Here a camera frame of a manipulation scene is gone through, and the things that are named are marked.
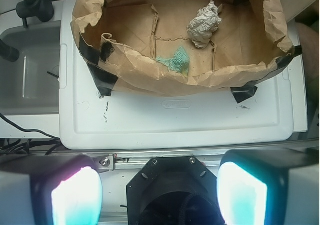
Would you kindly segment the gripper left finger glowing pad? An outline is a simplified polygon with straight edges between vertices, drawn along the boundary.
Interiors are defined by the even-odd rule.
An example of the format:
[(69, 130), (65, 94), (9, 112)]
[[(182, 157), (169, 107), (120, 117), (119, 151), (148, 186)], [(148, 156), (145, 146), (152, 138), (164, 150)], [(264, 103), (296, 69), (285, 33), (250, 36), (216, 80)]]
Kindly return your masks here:
[(2, 225), (96, 225), (103, 186), (87, 155), (0, 158)]

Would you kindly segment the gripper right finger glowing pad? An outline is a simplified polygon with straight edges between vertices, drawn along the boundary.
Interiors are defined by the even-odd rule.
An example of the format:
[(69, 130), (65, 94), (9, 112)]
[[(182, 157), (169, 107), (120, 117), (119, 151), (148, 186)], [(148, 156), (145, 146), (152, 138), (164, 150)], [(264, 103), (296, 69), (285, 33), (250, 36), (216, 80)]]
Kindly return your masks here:
[(217, 197), (228, 225), (318, 225), (319, 149), (229, 150), (220, 163)]

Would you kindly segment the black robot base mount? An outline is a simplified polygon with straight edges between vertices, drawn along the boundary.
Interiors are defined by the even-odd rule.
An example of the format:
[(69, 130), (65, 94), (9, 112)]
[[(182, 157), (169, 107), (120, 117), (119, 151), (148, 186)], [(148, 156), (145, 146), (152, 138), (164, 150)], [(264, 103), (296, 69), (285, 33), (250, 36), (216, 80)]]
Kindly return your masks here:
[(154, 157), (126, 186), (130, 225), (224, 225), (217, 176), (195, 157)]

